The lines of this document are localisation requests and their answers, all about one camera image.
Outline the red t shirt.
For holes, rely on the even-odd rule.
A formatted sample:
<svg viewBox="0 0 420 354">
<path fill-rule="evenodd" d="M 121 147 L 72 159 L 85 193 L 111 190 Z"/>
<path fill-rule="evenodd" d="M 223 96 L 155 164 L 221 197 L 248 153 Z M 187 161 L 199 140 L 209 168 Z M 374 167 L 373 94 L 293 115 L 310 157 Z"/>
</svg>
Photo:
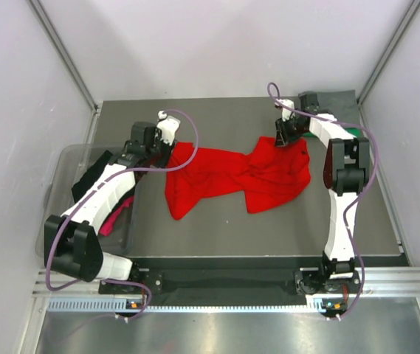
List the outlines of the red t shirt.
<svg viewBox="0 0 420 354">
<path fill-rule="evenodd" d="M 165 198 L 180 220 L 206 198 L 243 192 L 248 213 L 255 214 L 295 200 L 311 181 L 306 140 L 277 147 L 262 136 L 249 154 L 200 147 L 192 162 L 167 173 Z"/>
</svg>

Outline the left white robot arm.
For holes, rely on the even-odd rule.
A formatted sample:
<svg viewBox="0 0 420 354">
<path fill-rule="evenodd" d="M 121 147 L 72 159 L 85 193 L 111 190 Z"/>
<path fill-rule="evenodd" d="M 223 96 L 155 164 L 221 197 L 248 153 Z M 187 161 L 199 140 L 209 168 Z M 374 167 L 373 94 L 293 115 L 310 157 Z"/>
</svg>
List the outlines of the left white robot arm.
<svg viewBox="0 0 420 354">
<path fill-rule="evenodd" d="M 140 273 L 128 258 L 104 252 L 98 234 L 118 204 L 124 201 L 148 167 L 164 167 L 175 145 L 180 121 L 137 122 L 119 153 L 105 163 L 97 180 L 61 215 L 44 223 L 44 264 L 76 280 L 112 279 L 125 292 L 140 286 Z"/>
</svg>

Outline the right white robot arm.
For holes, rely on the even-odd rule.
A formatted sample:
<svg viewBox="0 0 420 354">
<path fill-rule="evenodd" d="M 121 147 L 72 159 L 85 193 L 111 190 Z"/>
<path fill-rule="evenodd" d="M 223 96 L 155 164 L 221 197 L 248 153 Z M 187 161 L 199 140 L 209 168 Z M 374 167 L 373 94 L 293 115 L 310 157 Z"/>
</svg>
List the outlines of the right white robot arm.
<svg viewBox="0 0 420 354">
<path fill-rule="evenodd" d="M 356 278 L 354 226 L 359 197 L 371 186 L 371 143 L 369 136 L 348 132 L 355 125 L 340 122 L 315 105 L 296 109 L 288 99 L 272 97 L 282 111 L 275 122 L 277 147 L 285 147 L 310 133 L 326 148 L 323 183 L 330 198 L 328 240 L 318 273 L 320 287 L 336 291 L 344 282 Z"/>
</svg>

